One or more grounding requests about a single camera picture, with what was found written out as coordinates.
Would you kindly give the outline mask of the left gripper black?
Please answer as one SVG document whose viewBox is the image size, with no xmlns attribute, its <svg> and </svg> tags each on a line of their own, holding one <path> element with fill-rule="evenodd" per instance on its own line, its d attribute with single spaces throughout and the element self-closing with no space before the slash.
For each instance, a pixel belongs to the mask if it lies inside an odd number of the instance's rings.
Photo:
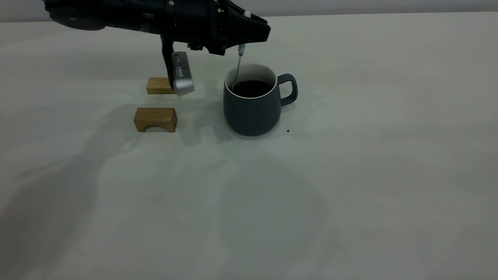
<svg viewBox="0 0 498 280">
<path fill-rule="evenodd" d="M 239 7 L 234 0 L 210 1 L 211 54 L 223 56 L 231 47 L 266 42 L 270 31 L 266 20 Z"/>
</svg>

